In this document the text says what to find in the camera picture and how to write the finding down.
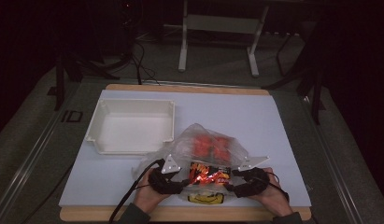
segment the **person's left hand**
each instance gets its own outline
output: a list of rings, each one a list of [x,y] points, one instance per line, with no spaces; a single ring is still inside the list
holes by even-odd
[[[151,186],[149,186],[148,179],[152,171],[153,169],[149,169],[145,173],[142,181],[138,184],[141,188],[137,190],[134,198],[134,204],[147,214],[151,213],[162,200],[170,196],[170,194],[158,193]]]

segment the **dark background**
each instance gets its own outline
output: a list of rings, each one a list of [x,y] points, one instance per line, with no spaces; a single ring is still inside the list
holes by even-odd
[[[116,1],[106,2],[112,5],[100,5],[98,0],[0,1],[0,131],[37,81],[54,66],[58,51],[52,41],[52,27],[63,27],[65,37],[68,32],[79,31],[68,40],[70,47],[91,60],[99,61],[104,54],[118,55],[130,50],[132,43],[119,41],[127,36],[117,23],[123,20],[119,11],[111,12],[117,6]],[[206,10],[208,5],[202,4],[192,10]],[[384,195],[384,2],[354,1],[340,5],[335,11],[333,29],[328,29],[327,34],[336,36],[338,45],[326,67],[324,85],[329,88]],[[181,1],[145,0],[144,6],[143,24],[157,36],[163,31],[164,22],[181,24]],[[219,14],[233,13],[231,5],[211,7],[210,12],[213,8]],[[264,30],[284,34],[290,31],[293,19],[315,17],[314,13],[301,13],[300,8],[304,7],[289,4],[271,7]],[[107,21],[99,21],[97,18],[102,18],[99,14],[104,14]],[[254,17],[253,8],[246,7],[244,15]]]

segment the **dark sleeve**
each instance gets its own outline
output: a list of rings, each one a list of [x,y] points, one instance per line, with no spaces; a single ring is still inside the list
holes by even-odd
[[[125,209],[118,223],[121,224],[145,224],[150,220],[150,216],[144,213],[135,204],[130,203]]]
[[[285,217],[274,217],[273,224],[302,224],[302,218],[298,212]]]

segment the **plastic bag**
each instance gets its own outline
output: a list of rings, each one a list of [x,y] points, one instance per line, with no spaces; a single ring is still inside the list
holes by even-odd
[[[248,156],[248,152],[233,138],[206,130],[200,124],[189,126],[177,139],[147,154],[134,170],[134,177],[158,159],[168,155],[182,168],[172,181],[189,178],[190,184],[179,194],[192,203],[224,203],[234,197],[223,184],[236,184],[240,179],[231,175]]]

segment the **hand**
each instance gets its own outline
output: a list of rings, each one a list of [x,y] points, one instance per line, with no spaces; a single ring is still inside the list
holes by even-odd
[[[151,171],[153,169],[149,169],[139,182],[138,186],[141,188],[137,190],[134,198],[134,204],[146,214],[151,213],[162,200],[170,196],[170,194],[160,194],[149,186],[148,179]]]
[[[272,168],[263,168],[267,173],[273,174]],[[270,183],[281,188],[275,177],[268,174]],[[276,215],[277,217],[285,217],[293,213],[285,196],[272,186],[267,186],[267,189],[258,195],[249,196],[250,199],[258,201],[267,210]]]

